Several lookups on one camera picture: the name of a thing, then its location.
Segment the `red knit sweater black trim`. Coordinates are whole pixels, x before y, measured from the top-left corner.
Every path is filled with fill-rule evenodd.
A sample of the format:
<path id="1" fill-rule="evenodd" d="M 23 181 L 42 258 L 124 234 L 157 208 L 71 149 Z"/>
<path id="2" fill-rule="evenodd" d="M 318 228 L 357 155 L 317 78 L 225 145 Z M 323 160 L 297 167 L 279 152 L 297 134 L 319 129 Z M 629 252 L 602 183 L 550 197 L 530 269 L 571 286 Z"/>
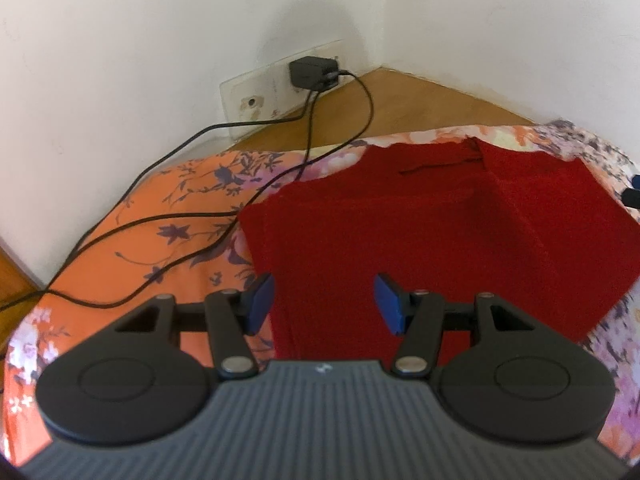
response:
<path id="1" fill-rule="evenodd" d="M 390 362 L 399 341 L 374 301 L 381 273 L 451 302 L 493 292 L 571 340 L 639 276 L 638 222 L 583 162 L 476 139 L 371 146 L 240 223 L 255 270 L 274 279 L 281 360 Z"/>

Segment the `orange floral bed sheet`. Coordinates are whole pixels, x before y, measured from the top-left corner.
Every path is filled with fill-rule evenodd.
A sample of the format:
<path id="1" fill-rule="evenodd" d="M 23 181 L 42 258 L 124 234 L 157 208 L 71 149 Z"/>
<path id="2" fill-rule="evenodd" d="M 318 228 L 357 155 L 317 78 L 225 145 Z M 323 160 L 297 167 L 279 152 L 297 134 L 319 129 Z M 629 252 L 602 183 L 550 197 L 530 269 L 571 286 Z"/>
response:
<path id="1" fill-rule="evenodd" d="M 259 274 L 241 228 L 243 210 L 285 185 L 355 165 L 371 146 L 460 143 L 578 159 L 617 203 L 636 173 L 620 150 L 569 122 L 465 126 L 358 140 L 320 156 L 304 172 L 297 152 L 234 150 L 160 170 L 96 229 L 78 258 L 17 327 L 4 375 L 1 451 L 26 463 L 50 443 L 35 404 L 36 382 L 58 356 L 151 297 L 167 292 L 199 302 L 225 288 L 246 289 Z M 616 397 L 601 442 L 627 463 L 639 459 L 639 277 L 580 342 L 612 373 Z M 260 364 L 279 359 L 270 318 L 248 342 Z"/>

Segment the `black power adapter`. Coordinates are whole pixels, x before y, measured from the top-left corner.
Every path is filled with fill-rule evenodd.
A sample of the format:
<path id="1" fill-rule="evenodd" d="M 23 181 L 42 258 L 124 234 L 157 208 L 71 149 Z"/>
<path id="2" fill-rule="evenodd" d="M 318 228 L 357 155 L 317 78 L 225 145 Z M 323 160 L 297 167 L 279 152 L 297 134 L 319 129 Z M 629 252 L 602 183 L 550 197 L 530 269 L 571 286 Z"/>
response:
<path id="1" fill-rule="evenodd" d="M 296 89 L 325 92 L 340 82 L 340 66 L 335 58 L 304 56 L 288 64 L 288 73 Z"/>

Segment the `wooden bed frame ledge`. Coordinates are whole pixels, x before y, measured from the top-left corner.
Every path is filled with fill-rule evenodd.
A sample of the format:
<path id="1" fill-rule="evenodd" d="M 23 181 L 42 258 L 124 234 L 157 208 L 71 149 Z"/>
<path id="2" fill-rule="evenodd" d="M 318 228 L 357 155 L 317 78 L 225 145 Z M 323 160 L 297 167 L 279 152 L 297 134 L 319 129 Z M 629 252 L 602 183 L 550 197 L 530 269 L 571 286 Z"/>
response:
<path id="1" fill-rule="evenodd" d="M 364 136 L 430 130 L 464 125 L 533 125 L 529 119 L 491 102 L 413 75 L 378 68 L 360 76 L 370 90 L 375 113 Z M 312 146 L 340 144 L 353 136 L 367 119 L 367 103 L 356 82 L 321 98 L 314 112 Z M 302 122 L 267 127 L 240 141 L 245 151 L 303 150 Z M 1 304 L 39 288 L 1 246 Z M 1 359 L 15 327 L 35 304 L 26 302 L 1 313 Z"/>

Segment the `white wall socket panel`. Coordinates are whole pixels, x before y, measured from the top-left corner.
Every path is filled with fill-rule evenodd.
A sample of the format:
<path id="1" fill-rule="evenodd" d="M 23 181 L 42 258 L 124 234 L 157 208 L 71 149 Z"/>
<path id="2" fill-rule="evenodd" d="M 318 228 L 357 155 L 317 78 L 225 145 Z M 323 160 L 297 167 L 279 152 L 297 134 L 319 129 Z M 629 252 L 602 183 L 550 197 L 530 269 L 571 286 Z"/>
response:
<path id="1" fill-rule="evenodd" d="M 305 102 L 308 91 L 291 84 L 291 62 L 305 56 L 345 59 L 343 40 L 336 40 L 297 54 L 281 58 L 249 73 L 236 76 L 220 85 L 220 96 L 227 122 L 260 122 L 279 119 Z"/>

